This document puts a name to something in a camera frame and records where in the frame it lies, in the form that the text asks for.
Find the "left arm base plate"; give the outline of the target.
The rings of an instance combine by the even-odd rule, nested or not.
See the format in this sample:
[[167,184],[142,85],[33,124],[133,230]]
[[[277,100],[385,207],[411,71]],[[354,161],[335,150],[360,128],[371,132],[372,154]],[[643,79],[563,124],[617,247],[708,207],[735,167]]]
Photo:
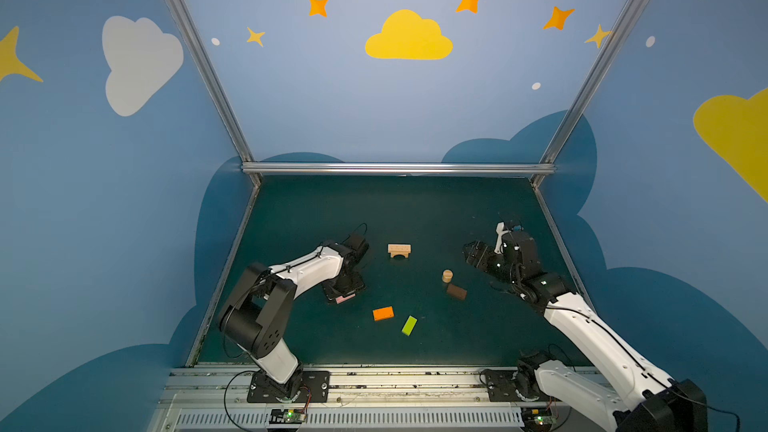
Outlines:
[[248,403],[326,403],[330,373],[297,369],[286,383],[279,383],[265,372],[257,372],[251,379]]

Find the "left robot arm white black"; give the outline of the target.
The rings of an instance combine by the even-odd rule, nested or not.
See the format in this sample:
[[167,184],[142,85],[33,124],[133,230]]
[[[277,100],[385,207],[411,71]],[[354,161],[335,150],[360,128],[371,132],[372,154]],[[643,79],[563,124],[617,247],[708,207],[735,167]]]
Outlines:
[[221,306],[216,326],[259,367],[258,401],[298,397],[303,366],[284,340],[294,301],[317,285],[331,303],[354,297],[365,288],[358,264],[368,249],[364,236],[352,233],[287,263],[246,267]]

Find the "pink wood block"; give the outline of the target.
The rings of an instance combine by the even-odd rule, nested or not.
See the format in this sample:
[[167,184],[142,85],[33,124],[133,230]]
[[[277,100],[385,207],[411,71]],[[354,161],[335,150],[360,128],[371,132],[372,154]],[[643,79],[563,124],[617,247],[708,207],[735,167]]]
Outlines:
[[339,297],[336,297],[336,298],[335,298],[335,302],[336,302],[337,304],[341,304],[341,303],[343,303],[343,302],[346,302],[346,301],[348,301],[348,300],[350,300],[350,299],[354,298],[355,296],[356,296],[356,294],[355,294],[355,293],[352,293],[352,294],[349,294],[349,295],[346,295],[346,296],[339,296]]

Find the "lime green wood block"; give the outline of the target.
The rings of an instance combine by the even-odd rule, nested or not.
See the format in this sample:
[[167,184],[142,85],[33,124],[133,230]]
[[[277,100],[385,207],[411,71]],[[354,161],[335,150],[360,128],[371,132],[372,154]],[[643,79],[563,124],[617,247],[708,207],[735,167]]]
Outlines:
[[414,316],[409,316],[404,323],[401,333],[405,336],[410,336],[418,322],[418,319]]

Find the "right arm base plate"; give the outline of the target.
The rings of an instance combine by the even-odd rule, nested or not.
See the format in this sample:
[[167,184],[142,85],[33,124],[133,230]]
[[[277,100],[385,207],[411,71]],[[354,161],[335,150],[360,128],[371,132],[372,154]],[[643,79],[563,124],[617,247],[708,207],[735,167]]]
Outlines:
[[559,400],[543,392],[532,372],[483,369],[479,380],[491,402],[549,402]]

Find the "dark brown wood block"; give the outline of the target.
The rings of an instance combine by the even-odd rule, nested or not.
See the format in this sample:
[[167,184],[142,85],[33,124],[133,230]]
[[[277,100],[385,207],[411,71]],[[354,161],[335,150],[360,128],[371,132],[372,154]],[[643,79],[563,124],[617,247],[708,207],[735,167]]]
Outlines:
[[465,301],[468,296],[468,291],[462,287],[456,286],[452,283],[448,284],[446,287],[446,293],[460,301]]

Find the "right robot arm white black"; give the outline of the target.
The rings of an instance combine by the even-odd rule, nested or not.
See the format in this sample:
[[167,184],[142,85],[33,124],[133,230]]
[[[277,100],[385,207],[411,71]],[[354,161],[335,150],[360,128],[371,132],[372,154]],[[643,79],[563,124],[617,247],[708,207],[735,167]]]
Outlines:
[[679,382],[641,356],[564,279],[543,270],[532,236],[501,222],[495,244],[464,245],[466,262],[508,285],[596,367],[602,386],[548,352],[519,359],[513,373],[486,369],[489,397],[526,402],[559,399],[605,431],[706,431],[707,399],[690,380]]

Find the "natural wood arch block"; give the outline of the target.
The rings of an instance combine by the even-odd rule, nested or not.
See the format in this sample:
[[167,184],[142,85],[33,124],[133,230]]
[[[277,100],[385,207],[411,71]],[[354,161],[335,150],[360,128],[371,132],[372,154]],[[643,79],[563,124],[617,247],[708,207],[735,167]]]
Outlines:
[[412,246],[410,244],[390,243],[387,245],[387,253],[391,258],[407,259],[412,253]]

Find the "orange wood block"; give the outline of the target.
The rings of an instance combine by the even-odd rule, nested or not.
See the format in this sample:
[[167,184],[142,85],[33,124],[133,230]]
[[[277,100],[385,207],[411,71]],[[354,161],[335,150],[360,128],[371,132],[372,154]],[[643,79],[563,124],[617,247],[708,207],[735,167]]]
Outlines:
[[394,308],[392,306],[378,308],[372,311],[373,319],[378,321],[388,320],[395,317]]

